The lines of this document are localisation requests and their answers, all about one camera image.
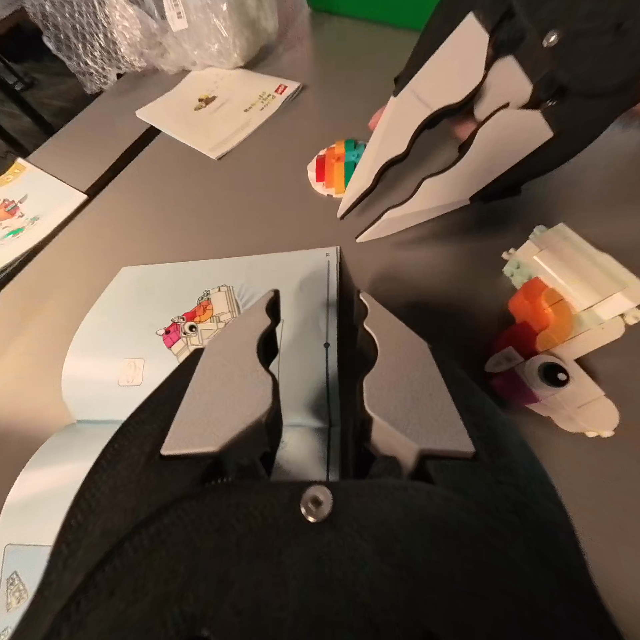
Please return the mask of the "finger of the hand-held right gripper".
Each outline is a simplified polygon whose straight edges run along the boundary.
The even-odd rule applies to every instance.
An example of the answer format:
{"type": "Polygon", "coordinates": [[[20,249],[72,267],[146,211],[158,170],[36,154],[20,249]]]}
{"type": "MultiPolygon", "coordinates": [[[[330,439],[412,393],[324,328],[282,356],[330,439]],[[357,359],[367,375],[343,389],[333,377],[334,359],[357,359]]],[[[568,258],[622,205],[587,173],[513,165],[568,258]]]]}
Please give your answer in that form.
{"type": "Polygon", "coordinates": [[[420,181],[411,196],[386,210],[357,243],[393,235],[468,205],[471,198],[553,137],[542,112],[503,108],[480,125],[445,169],[420,181]]]}
{"type": "Polygon", "coordinates": [[[477,130],[500,109],[524,109],[531,97],[533,84],[514,55],[489,62],[488,13],[452,12],[450,17],[452,30],[432,53],[422,46],[435,43],[436,14],[424,28],[346,188],[340,219],[364,203],[382,176],[408,157],[427,128],[471,107],[477,130]]]}

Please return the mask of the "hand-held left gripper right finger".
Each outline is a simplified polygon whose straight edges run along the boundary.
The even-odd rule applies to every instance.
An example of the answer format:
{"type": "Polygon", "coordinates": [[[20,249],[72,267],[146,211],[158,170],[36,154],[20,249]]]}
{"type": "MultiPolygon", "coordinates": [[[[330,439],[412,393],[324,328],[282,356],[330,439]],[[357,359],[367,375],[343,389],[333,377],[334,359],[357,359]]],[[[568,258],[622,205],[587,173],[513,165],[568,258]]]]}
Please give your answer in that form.
{"type": "Polygon", "coordinates": [[[426,458],[469,460],[476,448],[428,343],[366,292],[362,332],[372,363],[362,379],[367,446],[411,477],[426,458]]]}

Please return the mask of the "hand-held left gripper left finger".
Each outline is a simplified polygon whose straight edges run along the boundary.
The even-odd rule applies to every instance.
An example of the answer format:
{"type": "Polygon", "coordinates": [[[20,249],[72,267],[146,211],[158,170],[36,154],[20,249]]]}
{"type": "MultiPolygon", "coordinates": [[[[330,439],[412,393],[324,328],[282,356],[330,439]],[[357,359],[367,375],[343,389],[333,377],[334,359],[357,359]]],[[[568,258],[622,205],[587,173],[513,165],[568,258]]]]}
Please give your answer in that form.
{"type": "Polygon", "coordinates": [[[228,477],[270,479],[282,438],[280,293],[268,290],[203,348],[161,455],[209,457],[228,477]]]}

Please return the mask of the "rainbow lego piece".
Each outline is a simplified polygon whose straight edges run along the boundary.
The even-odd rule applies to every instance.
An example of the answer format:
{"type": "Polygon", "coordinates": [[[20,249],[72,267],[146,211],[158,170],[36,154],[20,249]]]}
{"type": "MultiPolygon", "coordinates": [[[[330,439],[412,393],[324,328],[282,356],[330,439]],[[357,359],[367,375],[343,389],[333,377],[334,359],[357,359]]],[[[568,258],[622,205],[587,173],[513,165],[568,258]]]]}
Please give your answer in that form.
{"type": "Polygon", "coordinates": [[[321,195],[343,198],[366,146],[364,141],[348,138],[322,149],[307,166],[311,187],[321,195]]]}

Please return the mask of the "light blue instruction booklet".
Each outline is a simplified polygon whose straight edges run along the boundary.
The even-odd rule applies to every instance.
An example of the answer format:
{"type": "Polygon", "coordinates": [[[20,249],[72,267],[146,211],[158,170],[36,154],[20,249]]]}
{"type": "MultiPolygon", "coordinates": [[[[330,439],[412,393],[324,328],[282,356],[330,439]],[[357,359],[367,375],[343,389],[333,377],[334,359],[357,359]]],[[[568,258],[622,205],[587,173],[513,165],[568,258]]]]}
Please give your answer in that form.
{"type": "Polygon", "coordinates": [[[340,249],[130,266],[70,343],[62,396],[75,421],[26,463],[1,511],[1,638],[28,608],[63,517],[116,429],[196,348],[269,290],[280,292],[278,380],[284,421],[277,480],[339,476],[340,249]]]}

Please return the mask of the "white lego unicorn model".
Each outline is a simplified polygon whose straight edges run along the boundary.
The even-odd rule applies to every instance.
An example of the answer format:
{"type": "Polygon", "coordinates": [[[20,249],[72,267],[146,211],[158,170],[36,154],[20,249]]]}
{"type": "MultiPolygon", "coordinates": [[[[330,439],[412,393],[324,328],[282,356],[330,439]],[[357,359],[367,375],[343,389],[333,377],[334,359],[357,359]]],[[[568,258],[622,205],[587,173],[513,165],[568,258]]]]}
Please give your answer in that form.
{"type": "Polygon", "coordinates": [[[577,361],[639,323],[638,277],[564,223],[502,258],[513,321],[484,365],[492,388],[569,433],[613,436],[619,411],[577,361]]]}

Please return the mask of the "person's right hand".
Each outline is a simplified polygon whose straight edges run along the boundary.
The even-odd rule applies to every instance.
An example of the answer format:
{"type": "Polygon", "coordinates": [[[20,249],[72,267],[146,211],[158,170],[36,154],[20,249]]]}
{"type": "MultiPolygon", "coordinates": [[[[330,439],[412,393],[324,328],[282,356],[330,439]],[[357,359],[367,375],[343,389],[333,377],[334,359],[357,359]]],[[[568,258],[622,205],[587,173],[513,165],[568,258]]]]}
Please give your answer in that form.
{"type": "MultiPolygon", "coordinates": [[[[386,105],[381,107],[379,110],[377,110],[377,112],[375,112],[375,114],[373,114],[367,125],[370,131],[374,131],[378,126],[380,119],[382,118],[386,110],[386,107],[386,105]]],[[[446,123],[448,124],[452,135],[460,143],[466,141],[466,139],[468,139],[479,126],[479,122],[475,119],[475,117],[468,114],[450,117],[446,119],[446,123]]]]}

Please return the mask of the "green plastic bin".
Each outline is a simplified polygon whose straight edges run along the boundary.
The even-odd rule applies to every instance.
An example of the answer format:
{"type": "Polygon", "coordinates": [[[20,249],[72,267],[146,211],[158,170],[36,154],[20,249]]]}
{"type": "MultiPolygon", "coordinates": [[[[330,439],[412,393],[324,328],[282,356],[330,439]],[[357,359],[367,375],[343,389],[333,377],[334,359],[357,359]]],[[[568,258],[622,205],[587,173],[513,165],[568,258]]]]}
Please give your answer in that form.
{"type": "Polygon", "coordinates": [[[307,1],[320,13],[420,31],[439,1],[307,1]]]}

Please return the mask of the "closed white booklet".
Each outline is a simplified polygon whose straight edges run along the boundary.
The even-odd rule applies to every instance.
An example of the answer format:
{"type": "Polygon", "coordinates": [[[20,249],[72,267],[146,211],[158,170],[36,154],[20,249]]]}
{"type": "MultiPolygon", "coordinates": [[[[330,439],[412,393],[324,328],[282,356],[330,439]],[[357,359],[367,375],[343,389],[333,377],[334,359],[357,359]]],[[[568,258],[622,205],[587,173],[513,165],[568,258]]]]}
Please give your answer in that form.
{"type": "Polygon", "coordinates": [[[238,68],[189,72],[136,116],[211,159],[220,159],[294,98],[302,84],[238,68]]]}

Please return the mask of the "booklet with colourful cover picture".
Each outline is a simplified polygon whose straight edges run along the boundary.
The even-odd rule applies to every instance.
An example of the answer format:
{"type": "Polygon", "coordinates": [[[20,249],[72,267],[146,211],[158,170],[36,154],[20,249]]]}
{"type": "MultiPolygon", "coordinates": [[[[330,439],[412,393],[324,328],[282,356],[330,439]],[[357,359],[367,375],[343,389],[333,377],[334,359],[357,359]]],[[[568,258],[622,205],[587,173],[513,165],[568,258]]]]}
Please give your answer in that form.
{"type": "Polygon", "coordinates": [[[87,200],[26,159],[14,160],[1,174],[1,286],[87,200]]]}

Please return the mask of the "clear bubble wrap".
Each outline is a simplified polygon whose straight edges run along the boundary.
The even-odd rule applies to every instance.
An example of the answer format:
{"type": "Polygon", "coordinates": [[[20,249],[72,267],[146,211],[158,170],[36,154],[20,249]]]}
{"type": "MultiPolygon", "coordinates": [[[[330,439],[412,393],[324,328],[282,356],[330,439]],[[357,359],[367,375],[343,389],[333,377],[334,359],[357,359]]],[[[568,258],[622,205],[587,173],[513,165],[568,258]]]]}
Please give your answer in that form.
{"type": "Polygon", "coordinates": [[[240,68],[278,34],[276,1],[25,1],[24,7],[90,94],[146,69],[240,68]]]}

